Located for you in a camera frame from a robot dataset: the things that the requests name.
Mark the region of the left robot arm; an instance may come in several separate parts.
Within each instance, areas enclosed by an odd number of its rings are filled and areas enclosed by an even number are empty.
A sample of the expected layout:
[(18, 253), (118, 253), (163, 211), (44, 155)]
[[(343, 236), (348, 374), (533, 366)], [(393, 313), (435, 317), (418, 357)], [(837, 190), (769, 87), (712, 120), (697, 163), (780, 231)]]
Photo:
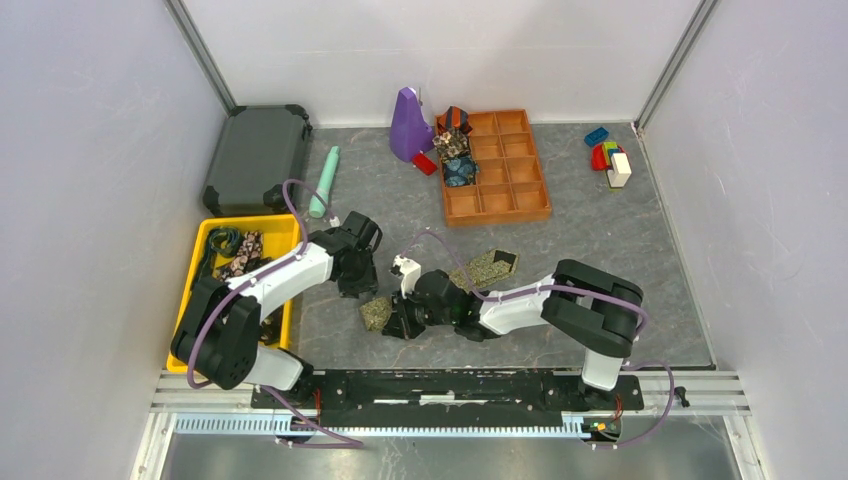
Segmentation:
[(314, 394), (311, 365), (284, 347), (261, 344), (260, 324), (287, 301), (327, 282), (343, 298), (375, 294), (373, 255), (382, 236), (376, 222), (352, 211), (253, 272), (229, 280), (199, 279), (176, 327), (171, 355), (191, 375), (222, 389), (267, 386), (290, 407), (306, 405)]

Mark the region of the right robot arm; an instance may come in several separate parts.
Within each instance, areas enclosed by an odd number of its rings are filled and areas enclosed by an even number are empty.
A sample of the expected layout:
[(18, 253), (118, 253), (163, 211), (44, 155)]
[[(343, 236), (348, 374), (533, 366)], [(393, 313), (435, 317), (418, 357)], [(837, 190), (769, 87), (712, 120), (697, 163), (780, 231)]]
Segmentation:
[(391, 271), (401, 284), (377, 322), (382, 334), (411, 340), (429, 326), (450, 326), (482, 342), (549, 325), (585, 349), (580, 400), (602, 408), (617, 396), (619, 372), (645, 316), (644, 293), (632, 282), (572, 259), (559, 261), (553, 273), (534, 283), (505, 291), (463, 289), (445, 271), (424, 272), (402, 256)]

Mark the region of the olive green leaf-pattern tie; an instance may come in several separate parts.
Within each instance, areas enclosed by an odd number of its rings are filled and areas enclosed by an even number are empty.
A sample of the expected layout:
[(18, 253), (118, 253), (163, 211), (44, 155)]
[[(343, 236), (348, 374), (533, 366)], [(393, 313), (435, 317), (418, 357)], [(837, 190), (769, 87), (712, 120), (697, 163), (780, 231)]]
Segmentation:
[[(493, 249), (478, 255), (465, 264), (474, 285), (483, 290), (514, 275), (519, 256), (506, 250)], [(365, 329), (380, 332), (388, 323), (392, 313), (390, 297), (378, 297), (359, 308)]]

